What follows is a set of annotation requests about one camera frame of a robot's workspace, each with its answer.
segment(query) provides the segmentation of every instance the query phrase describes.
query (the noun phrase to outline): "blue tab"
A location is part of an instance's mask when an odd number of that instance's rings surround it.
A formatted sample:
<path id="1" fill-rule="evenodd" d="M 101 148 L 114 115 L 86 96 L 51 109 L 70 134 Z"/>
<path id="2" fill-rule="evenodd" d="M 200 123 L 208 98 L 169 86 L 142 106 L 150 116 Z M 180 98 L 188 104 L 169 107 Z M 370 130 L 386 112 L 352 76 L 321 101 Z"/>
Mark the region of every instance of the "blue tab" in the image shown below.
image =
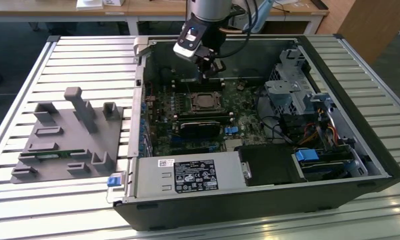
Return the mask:
<path id="1" fill-rule="evenodd" d="M 230 128 L 230 133 L 234 134 L 236 132 L 238 132 L 238 127 L 237 126 L 233 126 Z"/>
<path id="2" fill-rule="evenodd" d="M 297 161 L 317 161 L 318 156 L 314 149 L 300 149 L 294 153 Z"/>
<path id="3" fill-rule="evenodd" d="M 119 176 L 110 176 L 107 178 L 106 186 L 107 187 L 118 187 L 118 186 L 121 186 L 121 177 Z"/>

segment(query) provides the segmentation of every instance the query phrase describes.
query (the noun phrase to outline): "green circuit board piece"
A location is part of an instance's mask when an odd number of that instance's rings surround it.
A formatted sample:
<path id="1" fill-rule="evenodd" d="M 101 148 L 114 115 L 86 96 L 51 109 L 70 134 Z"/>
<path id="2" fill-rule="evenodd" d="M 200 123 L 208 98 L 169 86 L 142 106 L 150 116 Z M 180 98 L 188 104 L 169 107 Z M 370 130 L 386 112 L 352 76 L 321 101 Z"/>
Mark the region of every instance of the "green circuit board piece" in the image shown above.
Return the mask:
<path id="1" fill-rule="evenodd" d="M 220 104 L 225 111 L 233 113 L 233 122 L 222 125 L 220 134 L 216 138 L 208 140 L 182 140 L 174 133 L 171 117 L 174 112 L 188 112 L 192 109 L 189 93 L 170 93 L 161 91 L 157 94 L 158 109 L 151 114 L 158 116 L 158 121 L 151 122 L 155 131 L 155 144 L 153 145 L 154 156 L 170 156 L 176 153 L 184 154 L 184 151 L 196 153 L 196 151 L 208 151 L 209 153 L 224 152 L 225 140 L 240 139 L 242 144 L 254 145 L 266 142 L 266 136 L 256 117 L 254 90 L 257 86 L 245 87 L 242 90 L 237 80 L 224 82 L 225 88 L 220 94 Z M 237 127 L 237 133 L 225 134 L 224 128 Z"/>

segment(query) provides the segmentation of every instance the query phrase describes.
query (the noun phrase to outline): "aluminum table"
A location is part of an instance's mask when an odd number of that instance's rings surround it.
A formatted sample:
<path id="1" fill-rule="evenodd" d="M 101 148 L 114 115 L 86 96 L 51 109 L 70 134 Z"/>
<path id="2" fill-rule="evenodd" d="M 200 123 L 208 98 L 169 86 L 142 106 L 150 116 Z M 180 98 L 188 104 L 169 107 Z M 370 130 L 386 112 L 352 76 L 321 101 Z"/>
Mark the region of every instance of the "aluminum table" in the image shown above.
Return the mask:
<path id="1" fill-rule="evenodd" d="M 400 99 L 344 39 L 309 41 L 400 164 Z M 82 89 L 93 107 L 123 107 L 117 170 L 126 168 L 137 63 L 133 36 L 61 37 L 45 44 L 0 126 L 0 239 L 380 239 L 400 238 L 400 183 L 337 209 L 169 229 L 134 231 L 106 202 L 106 177 L 10 184 L 10 172 L 33 129 L 35 103 L 63 101 Z M 325 92 L 320 77 L 312 74 Z"/>

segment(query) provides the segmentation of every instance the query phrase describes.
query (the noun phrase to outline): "warning label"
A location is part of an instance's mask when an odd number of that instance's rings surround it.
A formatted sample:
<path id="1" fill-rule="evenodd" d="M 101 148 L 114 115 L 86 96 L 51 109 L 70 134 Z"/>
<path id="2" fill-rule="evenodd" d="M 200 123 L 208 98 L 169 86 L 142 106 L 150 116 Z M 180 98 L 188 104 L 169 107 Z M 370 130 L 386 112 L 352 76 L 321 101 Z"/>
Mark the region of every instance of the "warning label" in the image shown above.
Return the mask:
<path id="1" fill-rule="evenodd" d="M 174 162 L 173 170 L 178 194 L 218 189 L 213 160 Z"/>

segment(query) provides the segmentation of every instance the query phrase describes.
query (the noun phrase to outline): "white cable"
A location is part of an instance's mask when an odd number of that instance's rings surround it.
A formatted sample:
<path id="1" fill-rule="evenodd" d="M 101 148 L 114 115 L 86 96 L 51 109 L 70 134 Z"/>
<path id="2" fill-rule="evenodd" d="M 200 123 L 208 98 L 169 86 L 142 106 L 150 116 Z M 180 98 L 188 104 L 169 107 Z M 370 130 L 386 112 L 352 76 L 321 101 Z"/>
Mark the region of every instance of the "white cable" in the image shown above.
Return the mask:
<path id="1" fill-rule="evenodd" d="M 11 95 L 17 95 L 17 93 L 2 93 L 2 94 L 0 94 L 0 96 L 11 96 Z"/>

